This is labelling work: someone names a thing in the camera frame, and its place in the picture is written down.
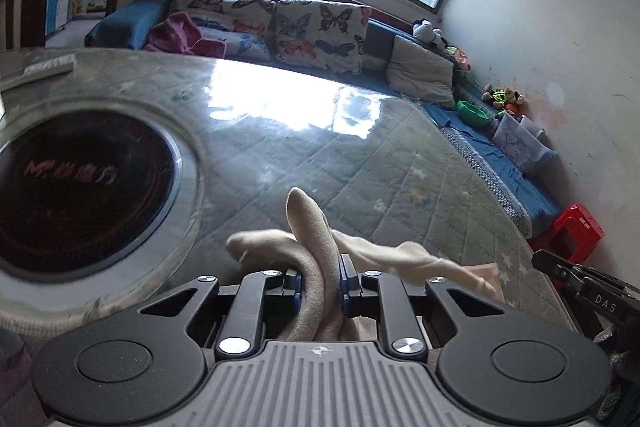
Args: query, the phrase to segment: black round disc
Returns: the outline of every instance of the black round disc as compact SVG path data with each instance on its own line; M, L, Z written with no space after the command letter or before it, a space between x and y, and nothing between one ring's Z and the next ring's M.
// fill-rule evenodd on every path
M492 353L491 361L505 377L533 383L557 378L566 365L560 351L536 341L502 344Z
M85 277L128 255L175 198L175 144L115 111L63 114L0 153L0 264L24 279Z
M94 344L78 355L78 371L89 380L118 383L139 377L151 365L151 353L131 341Z

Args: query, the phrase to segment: floor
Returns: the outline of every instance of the floor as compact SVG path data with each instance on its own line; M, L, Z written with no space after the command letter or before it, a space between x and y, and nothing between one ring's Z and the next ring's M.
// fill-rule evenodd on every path
M83 16L69 21L65 28L47 38L47 48L84 48L84 36L102 20L99 15Z

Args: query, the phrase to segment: table surface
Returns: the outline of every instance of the table surface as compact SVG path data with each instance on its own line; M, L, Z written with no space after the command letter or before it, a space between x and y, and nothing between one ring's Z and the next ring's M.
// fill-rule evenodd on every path
M498 263L508 301L568 324L492 193L410 103L277 68L126 50L6 52L0 74L61 52L76 53L75 71L4 92L8 121L43 101L115 99L173 121L199 158L200 231L170 286L203 273L237 282L226 238L288 230L286 195L299 186L334 229L389 246L417 241L461 264Z

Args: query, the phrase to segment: red plastic stool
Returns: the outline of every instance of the red plastic stool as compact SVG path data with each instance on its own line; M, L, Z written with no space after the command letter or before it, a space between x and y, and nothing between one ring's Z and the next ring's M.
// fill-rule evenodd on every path
M530 241L533 251L548 250L582 264L604 237L604 231L581 204L572 204L551 228Z

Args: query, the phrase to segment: butterfly pattern pillow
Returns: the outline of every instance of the butterfly pattern pillow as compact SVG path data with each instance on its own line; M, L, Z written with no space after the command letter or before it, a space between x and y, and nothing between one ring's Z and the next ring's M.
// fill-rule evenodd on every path
M253 60L271 60L271 54L264 39L251 33L235 33L215 28L202 28L202 36L218 39L226 44L225 55L251 58Z
M273 0L172 0L169 13L185 11L203 28L263 38L275 6Z
M276 58L293 66L360 74L369 6L282 0L276 6Z

